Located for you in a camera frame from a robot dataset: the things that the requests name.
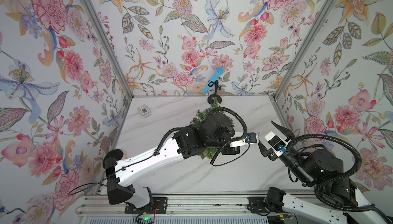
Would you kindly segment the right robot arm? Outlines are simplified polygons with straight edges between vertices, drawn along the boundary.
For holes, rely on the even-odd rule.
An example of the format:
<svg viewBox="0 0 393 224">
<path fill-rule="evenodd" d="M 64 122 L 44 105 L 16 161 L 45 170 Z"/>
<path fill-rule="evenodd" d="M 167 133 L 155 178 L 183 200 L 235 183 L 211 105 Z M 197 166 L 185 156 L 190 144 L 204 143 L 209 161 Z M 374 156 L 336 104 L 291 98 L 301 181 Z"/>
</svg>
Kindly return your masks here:
<svg viewBox="0 0 393 224">
<path fill-rule="evenodd" d="M 294 133 L 276 123 L 274 126 L 286 136 L 281 139 L 270 132 L 265 136 L 266 148 L 258 142 L 263 157 L 271 161 L 280 160 L 290 174 L 304 187 L 314 189 L 315 197 L 324 205 L 318 206 L 299 200 L 291 194 L 271 187 L 264 199 L 268 212 L 289 212 L 304 216 L 320 224 L 391 224 L 393 219 L 384 214 L 362 194 L 350 177 L 362 166 L 361 153 L 348 142 L 326 134 L 307 134 L 296 137 Z M 346 148 L 354 158 L 349 170 L 344 170 L 343 161 L 321 144 L 295 150 L 294 146 L 310 139 L 321 139 Z"/>
</svg>

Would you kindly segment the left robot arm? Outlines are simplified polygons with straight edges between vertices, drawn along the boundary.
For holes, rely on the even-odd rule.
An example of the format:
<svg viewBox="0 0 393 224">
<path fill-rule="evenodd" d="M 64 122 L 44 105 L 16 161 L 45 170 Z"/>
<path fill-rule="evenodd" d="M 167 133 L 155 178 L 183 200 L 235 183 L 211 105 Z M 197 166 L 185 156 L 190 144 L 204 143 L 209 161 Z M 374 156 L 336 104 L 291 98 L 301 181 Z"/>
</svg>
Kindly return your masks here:
<svg viewBox="0 0 393 224">
<path fill-rule="evenodd" d="M 248 144 L 253 138 L 248 135 L 246 123 L 236 112 L 217 107 L 200 122 L 170 129 L 157 147 L 137 156 L 124 158 L 122 150 L 111 150 L 103 159 L 105 178 L 99 184 L 106 186 L 109 204 L 129 202 L 137 209 L 143 209 L 154 203 L 151 190 L 136 184 L 144 175 L 198 156 L 208 148 L 216 149 L 210 161 L 213 165 L 231 143 Z"/>
</svg>

